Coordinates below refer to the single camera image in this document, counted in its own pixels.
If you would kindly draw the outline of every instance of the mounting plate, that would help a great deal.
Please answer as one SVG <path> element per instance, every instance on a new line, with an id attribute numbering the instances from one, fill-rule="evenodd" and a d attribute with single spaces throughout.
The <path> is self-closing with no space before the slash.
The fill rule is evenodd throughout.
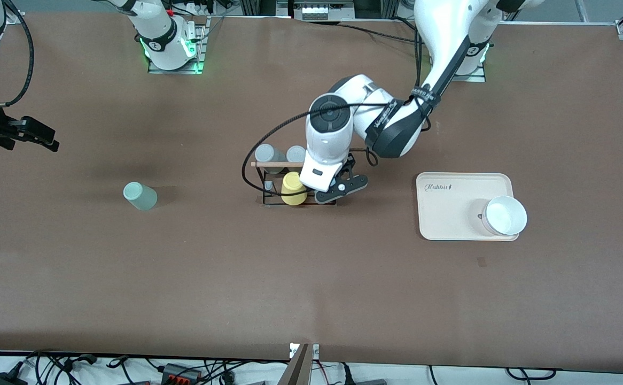
<path id="1" fill-rule="evenodd" d="M 299 348 L 300 344 L 290 343 L 290 360 L 292 360 Z M 318 360 L 318 344 L 313 344 L 311 348 L 314 349 L 314 360 Z"/>
<path id="2" fill-rule="evenodd" d="M 485 83 L 485 66 L 478 64 L 478 68 L 469 75 L 455 75 L 451 81 L 470 81 L 472 83 Z"/>
<path id="3" fill-rule="evenodd" d="M 187 44 L 189 49 L 194 49 L 197 54 L 190 59 L 181 68 L 166 71 L 157 68 L 152 61 L 148 59 L 147 72 L 152 74 L 174 74 L 174 75 L 199 75 L 205 66 L 205 54 L 207 52 L 207 41 L 209 37 L 205 37 L 209 33 L 209 26 L 212 24 L 212 17 L 207 17 L 205 24 L 195 24 L 194 21 L 188 21 L 189 39 L 199 39 L 198 42 Z"/>

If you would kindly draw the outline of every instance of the tray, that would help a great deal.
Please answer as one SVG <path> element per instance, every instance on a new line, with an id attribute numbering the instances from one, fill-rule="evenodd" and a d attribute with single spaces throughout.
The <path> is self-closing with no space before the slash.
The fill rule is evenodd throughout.
<path id="1" fill-rule="evenodd" d="M 418 222 L 430 241 L 514 241 L 518 234 L 492 234 L 478 214 L 490 199 L 513 196 L 511 180 L 499 173 L 421 173 L 416 178 Z"/>

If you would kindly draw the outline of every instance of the table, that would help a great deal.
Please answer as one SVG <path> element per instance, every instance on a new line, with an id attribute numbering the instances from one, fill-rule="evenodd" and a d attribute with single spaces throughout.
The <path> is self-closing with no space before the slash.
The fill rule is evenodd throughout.
<path id="1" fill-rule="evenodd" d="M 454 83 L 412 151 L 336 207 L 261 207 L 243 157 L 338 79 L 396 97 L 411 44 L 226 19 L 199 76 L 147 75 L 117 14 L 29 14 L 33 82 L 9 112 L 58 153 L 0 149 L 0 349 L 623 371 L 623 41 L 614 27 L 503 25 L 487 83 Z M 364 27 L 410 36 L 397 22 Z M 0 99 L 24 80 L 9 27 Z M 304 144 L 303 122 L 273 136 Z M 424 171 L 500 172 L 529 212 L 512 243 L 418 232 Z M 255 179 L 253 171 L 250 177 Z M 139 212 L 121 191 L 154 186 Z"/>

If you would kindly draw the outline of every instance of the floor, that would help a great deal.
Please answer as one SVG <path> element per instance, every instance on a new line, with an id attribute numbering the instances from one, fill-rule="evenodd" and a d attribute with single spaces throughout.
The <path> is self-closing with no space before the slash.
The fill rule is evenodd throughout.
<path id="1" fill-rule="evenodd" d="M 0 357 L 0 372 L 8 372 L 19 361 L 17 357 Z M 34 371 L 35 359 L 30 359 L 27 365 L 24 365 L 19 373 L 19 378 L 28 383 L 37 383 Z M 106 364 L 111 361 L 110 358 L 98 358 L 92 366 L 86 363 L 77 363 L 74 366 L 72 375 L 82 385 L 126 385 L 126 380 L 121 367 L 108 368 Z M 167 360 L 162 358 L 153 358 L 151 362 L 154 365 L 166 365 L 173 363 L 190 368 L 203 365 L 203 361 L 199 360 Z M 40 373 L 45 372 L 48 361 L 42 358 L 38 370 Z M 212 361 L 207 361 L 208 367 L 211 368 Z M 339 363 L 323 363 L 324 373 L 318 370 L 316 365 L 312 366 L 311 381 L 309 385 L 341 385 L 345 383 L 345 372 L 343 366 Z M 352 378 L 358 385 L 360 382 L 372 380 L 385 380 L 387 385 L 525 385 L 525 381 L 517 381 L 509 377 L 503 368 L 465 368 L 457 366 L 433 366 L 433 375 L 437 382 L 433 382 L 433 378 L 429 373 L 428 366 L 423 365 L 374 365 L 374 364 L 356 364 L 348 363 Z M 150 383 L 152 385 L 161 384 L 162 375 L 152 368 L 146 361 L 136 358 L 126 361 L 125 367 L 128 376 L 134 383 Z M 220 373 L 219 365 L 216 374 Z M 207 377 L 204 368 L 200 368 L 202 376 Z M 235 368 L 235 385 L 275 385 L 278 383 L 285 365 L 282 363 L 270 363 L 267 365 L 250 363 L 248 365 Z M 67 385 L 69 380 L 65 375 L 60 376 L 57 382 L 57 370 L 46 378 L 41 376 L 43 382 L 48 381 L 51 385 Z M 512 374 L 517 377 L 522 376 L 517 369 L 512 369 Z M 542 378 L 551 372 L 542 370 L 527 370 L 530 377 Z M 590 385 L 623 385 L 623 374 L 616 373 L 585 373 L 558 371 L 556 376 L 551 380 L 533 381 L 532 383 L 542 383 L 542 385 L 573 385 L 578 383 L 589 383 Z M 215 378 L 212 383 L 204 383 L 204 385 L 218 385 L 219 381 Z"/>
<path id="2" fill-rule="evenodd" d="M 623 0 L 583 0 L 591 22 L 610 22 L 623 15 Z M 14 0 L 25 12 L 114 12 L 105 2 L 92 0 Z M 517 20 L 580 21 L 575 0 L 546 0 L 539 7 L 523 10 Z"/>

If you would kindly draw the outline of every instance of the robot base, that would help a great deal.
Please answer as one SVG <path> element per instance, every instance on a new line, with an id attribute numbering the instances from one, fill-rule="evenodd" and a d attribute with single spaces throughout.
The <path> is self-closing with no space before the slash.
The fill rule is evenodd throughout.
<path id="1" fill-rule="evenodd" d="M 195 43 L 189 43 L 186 45 L 187 49 L 191 52 L 195 52 L 194 58 L 190 59 L 181 68 L 167 71 L 157 68 L 155 64 L 150 60 L 148 54 L 145 56 L 148 58 L 147 72 L 151 74 L 174 74 L 174 75 L 199 75 L 202 73 L 202 68 L 205 66 L 205 53 L 207 52 L 207 41 L 209 37 L 205 38 L 209 32 L 209 25 L 211 24 L 212 17 L 207 17 L 205 24 L 195 24 L 194 21 L 186 22 L 185 26 L 188 29 L 188 35 L 190 39 L 198 39 Z"/>

